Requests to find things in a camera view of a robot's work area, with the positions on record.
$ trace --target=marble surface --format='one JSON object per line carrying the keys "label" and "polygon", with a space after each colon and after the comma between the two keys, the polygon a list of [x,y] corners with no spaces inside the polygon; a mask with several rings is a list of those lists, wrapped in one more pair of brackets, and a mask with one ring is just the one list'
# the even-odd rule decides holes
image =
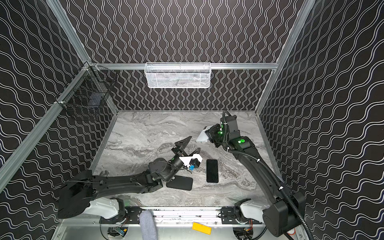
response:
{"label": "marble surface", "polygon": [[[261,157],[271,167],[262,136],[253,112],[230,112],[238,116],[242,136],[248,136]],[[164,187],[147,194],[122,194],[126,205],[132,206],[232,206],[244,198],[266,203],[264,193],[232,154],[210,142],[195,142],[205,126],[219,123],[221,112],[120,112],[108,143],[95,169],[95,174],[108,170],[109,176],[140,173],[158,157],[171,159],[174,142],[192,136],[186,153],[201,148],[203,162],[193,174],[179,171],[177,175],[192,177],[191,191]],[[206,160],[217,159],[219,183],[206,182]]]}

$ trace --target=yellow object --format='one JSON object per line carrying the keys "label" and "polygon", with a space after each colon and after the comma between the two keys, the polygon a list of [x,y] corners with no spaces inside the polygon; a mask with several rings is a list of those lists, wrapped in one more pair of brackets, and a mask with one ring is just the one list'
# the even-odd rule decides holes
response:
{"label": "yellow object", "polygon": [[204,226],[204,225],[197,223],[197,222],[193,223],[192,229],[199,231],[199,232],[202,232],[202,233],[206,233],[208,235],[211,235],[211,230],[212,230],[211,227]]}

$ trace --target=gray fabric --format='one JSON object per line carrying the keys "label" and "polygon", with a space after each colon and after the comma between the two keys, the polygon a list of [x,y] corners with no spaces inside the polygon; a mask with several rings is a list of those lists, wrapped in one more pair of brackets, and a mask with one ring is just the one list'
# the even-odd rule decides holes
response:
{"label": "gray fabric", "polygon": [[143,240],[157,240],[157,229],[151,211],[143,211],[139,216]]}

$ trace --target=wavy line wallpaper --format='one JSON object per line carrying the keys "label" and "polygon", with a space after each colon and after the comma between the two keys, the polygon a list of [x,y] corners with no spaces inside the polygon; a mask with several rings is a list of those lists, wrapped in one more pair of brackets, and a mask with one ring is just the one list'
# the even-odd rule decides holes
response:
{"label": "wavy line wallpaper", "polygon": [[0,1],[0,167],[83,65],[44,0]]}
{"label": "wavy line wallpaper", "polygon": [[144,71],[120,71],[111,96],[123,110],[249,110],[271,70],[213,70],[209,88],[149,88]]}
{"label": "wavy line wallpaper", "polygon": [[89,169],[112,114],[75,121],[62,111],[0,194],[0,239],[51,239],[59,184]]}
{"label": "wavy line wallpaper", "polygon": [[319,240],[384,239],[384,1],[318,0],[262,111]]}
{"label": "wavy line wallpaper", "polygon": [[276,62],[303,0],[60,0],[93,62]]}

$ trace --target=phone screen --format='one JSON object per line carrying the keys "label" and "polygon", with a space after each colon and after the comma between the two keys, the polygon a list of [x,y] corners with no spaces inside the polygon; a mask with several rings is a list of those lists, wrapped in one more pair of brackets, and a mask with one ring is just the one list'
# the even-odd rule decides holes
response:
{"label": "phone screen", "polygon": [[207,160],[207,182],[218,183],[218,165],[217,160]]}

